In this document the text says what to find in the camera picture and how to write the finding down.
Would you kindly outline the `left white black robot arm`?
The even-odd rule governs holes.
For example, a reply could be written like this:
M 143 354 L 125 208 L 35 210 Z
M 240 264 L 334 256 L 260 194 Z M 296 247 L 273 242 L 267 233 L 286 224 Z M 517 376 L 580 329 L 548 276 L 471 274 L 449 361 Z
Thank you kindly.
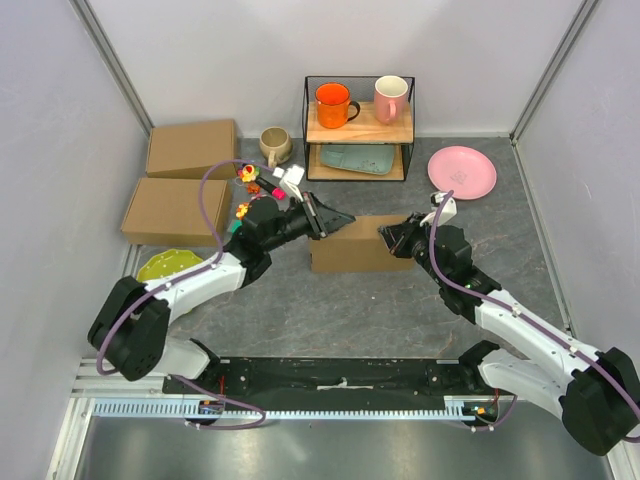
M 271 266 L 271 251 L 306 236 L 321 240 L 355 218 L 320 202 L 310 192 L 287 209 L 270 197 L 250 202 L 230 240 L 216 256 L 182 272 L 142 283 L 121 278 L 89 329 L 97 371 L 137 381 L 150 373 L 182 376 L 198 393 L 219 382 L 217 356 L 201 342 L 171 338 L 169 326 L 195 307 L 259 279 Z

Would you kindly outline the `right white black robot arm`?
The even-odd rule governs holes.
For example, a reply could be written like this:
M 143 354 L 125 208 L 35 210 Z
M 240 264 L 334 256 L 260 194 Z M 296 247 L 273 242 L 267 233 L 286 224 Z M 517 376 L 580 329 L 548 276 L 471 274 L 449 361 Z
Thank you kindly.
M 626 353 L 587 345 L 524 307 L 474 264 L 459 227 L 432 226 L 413 214 L 378 232 L 392 256 L 412 259 L 429 274 L 450 311 L 523 354 L 518 360 L 492 343 L 468 350 L 472 360 L 457 371 L 465 391 L 512 393 L 559 418 L 595 455 L 637 442 L 632 433 L 639 425 L 639 375 Z

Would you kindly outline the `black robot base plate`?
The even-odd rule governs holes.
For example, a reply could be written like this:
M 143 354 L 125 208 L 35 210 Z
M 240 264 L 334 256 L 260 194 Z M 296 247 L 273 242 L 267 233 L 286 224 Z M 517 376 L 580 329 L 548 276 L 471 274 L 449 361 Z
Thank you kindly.
M 268 411 L 436 410 L 446 396 L 495 395 L 470 366 L 429 358 L 227 357 L 194 383 Z

